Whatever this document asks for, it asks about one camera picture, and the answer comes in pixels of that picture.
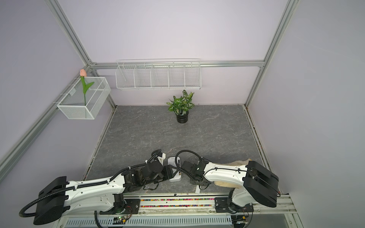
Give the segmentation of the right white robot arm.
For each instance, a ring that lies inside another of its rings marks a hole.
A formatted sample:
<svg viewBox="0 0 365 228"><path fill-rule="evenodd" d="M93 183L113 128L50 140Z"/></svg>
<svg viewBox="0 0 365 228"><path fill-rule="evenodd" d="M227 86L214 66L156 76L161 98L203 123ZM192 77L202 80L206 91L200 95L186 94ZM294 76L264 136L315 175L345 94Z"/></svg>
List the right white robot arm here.
<svg viewBox="0 0 365 228"><path fill-rule="evenodd" d="M198 163L184 161L178 164L182 153L198 157ZM225 188L234 188L230 196L231 203L244 207L257 202L266 207L275 208L279 193L279 177L256 161L245 160L243 164L217 164L190 150L181 150L175 156L176 168L187 175L190 182L201 187L211 183Z"/></svg>

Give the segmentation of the white battery cover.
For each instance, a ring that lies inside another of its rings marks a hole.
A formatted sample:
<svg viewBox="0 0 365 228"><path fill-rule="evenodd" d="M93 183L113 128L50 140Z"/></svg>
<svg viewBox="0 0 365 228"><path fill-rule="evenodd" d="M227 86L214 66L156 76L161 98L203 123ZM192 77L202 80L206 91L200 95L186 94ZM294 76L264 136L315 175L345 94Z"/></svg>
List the white battery cover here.
<svg viewBox="0 0 365 228"><path fill-rule="evenodd" d="M200 189L200 185L197 185L197 186L196 186L195 193L196 193L196 194L200 194L200 191L201 191L201 189Z"/></svg>

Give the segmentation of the white alarm device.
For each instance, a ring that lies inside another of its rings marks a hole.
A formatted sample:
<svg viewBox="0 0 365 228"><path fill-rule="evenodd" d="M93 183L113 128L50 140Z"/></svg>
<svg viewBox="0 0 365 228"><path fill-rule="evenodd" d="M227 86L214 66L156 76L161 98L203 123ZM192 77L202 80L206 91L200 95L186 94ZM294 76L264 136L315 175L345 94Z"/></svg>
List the white alarm device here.
<svg viewBox="0 0 365 228"><path fill-rule="evenodd" d="M177 165L181 164L180 157L169 157L168 165L171 168L171 175L172 177L169 179L169 182L179 182L182 180L182 172L177 169Z"/></svg>

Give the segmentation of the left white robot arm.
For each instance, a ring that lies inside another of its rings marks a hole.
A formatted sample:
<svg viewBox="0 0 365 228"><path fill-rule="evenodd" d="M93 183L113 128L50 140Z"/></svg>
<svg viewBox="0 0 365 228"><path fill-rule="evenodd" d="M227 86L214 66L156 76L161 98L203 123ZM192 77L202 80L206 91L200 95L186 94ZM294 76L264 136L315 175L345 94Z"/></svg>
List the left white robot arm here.
<svg viewBox="0 0 365 228"><path fill-rule="evenodd" d="M34 225L44 225L71 214L123 213L126 208L123 193L150 184L158 186L176 175L178 170L164 165L164 159L165 154L156 150L144 163L123 168L111 177L85 181L57 177L39 192L37 199L20 210L19 216L32 217Z"/></svg>

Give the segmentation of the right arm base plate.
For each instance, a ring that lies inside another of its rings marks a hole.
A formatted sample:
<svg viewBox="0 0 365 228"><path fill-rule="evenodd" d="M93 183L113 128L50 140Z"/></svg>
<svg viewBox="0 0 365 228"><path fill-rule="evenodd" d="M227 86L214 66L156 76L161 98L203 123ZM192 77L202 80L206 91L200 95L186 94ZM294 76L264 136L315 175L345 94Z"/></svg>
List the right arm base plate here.
<svg viewBox="0 0 365 228"><path fill-rule="evenodd" d="M253 206L246 204L245 206L238 206L232 202L228 197L216 197L214 199L215 210L217 213L244 213L253 212Z"/></svg>

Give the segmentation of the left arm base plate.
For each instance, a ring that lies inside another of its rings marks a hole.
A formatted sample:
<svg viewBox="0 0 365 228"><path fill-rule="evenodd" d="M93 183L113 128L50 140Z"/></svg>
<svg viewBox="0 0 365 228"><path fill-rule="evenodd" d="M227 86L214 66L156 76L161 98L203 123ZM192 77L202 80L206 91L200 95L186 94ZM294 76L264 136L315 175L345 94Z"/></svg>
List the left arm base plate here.
<svg viewBox="0 0 365 228"><path fill-rule="evenodd" d="M100 211L99 215L134 215L139 211L140 202L140 199L125 199L124 202L115 203L108 211Z"/></svg>

